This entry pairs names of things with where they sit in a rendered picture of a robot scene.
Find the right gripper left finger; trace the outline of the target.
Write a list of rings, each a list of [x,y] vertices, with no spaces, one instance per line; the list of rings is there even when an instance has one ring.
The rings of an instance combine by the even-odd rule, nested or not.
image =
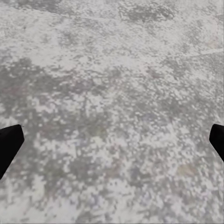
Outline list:
[[[0,129],[0,180],[23,142],[24,134],[21,125],[8,126]]]

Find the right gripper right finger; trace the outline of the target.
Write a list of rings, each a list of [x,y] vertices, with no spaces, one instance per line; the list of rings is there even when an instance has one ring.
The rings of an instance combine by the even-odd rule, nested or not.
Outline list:
[[[209,140],[224,162],[224,126],[213,124],[210,131]]]

